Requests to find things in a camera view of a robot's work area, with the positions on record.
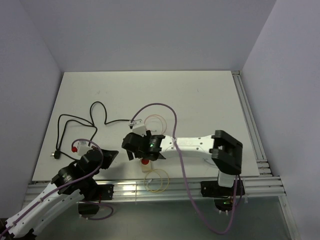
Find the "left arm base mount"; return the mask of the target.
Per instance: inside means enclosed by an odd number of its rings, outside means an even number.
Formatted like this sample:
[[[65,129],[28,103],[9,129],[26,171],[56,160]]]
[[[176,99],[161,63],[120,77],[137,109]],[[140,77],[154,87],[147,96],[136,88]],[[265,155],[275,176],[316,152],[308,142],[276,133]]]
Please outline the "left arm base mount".
[[[77,209],[80,217],[90,221],[101,221],[110,218],[114,213],[114,208],[105,203],[113,198],[114,185],[102,184],[98,185],[95,194],[89,199],[82,200],[78,203]],[[109,213],[105,216],[97,216],[100,210],[108,209]]]

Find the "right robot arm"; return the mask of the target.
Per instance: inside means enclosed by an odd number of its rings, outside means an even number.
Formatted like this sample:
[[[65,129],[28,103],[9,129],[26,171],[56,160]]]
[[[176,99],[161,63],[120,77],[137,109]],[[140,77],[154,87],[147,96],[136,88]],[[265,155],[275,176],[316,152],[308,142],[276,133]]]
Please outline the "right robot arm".
[[[218,168],[217,191],[229,194],[242,173],[243,144],[223,130],[201,137],[128,133],[121,144],[128,159],[167,160],[177,157],[208,159]]]

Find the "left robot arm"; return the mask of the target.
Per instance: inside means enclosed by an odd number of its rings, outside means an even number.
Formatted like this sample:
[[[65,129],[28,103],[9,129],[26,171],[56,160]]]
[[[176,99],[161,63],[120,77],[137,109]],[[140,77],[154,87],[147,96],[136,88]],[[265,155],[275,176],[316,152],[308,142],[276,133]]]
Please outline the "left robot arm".
[[[106,170],[119,154],[117,150],[91,149],[61,168],[44,190],[25,208],[0,220],[0,238],[33,240],[51,221],[73,204],[84,201],[110,200],[113,186],[100,187],[94,176]]]

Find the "beige red power strip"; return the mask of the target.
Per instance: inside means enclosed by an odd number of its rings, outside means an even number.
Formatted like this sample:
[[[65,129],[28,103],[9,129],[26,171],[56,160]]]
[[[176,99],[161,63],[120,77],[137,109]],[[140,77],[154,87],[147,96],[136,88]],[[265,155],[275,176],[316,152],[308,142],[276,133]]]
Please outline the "beige red power strip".
[[[141,171],[143,173],[148,173],[153,169],[152,162],[149,159],[143,158],[141,159],[140,163],[141,163]]]

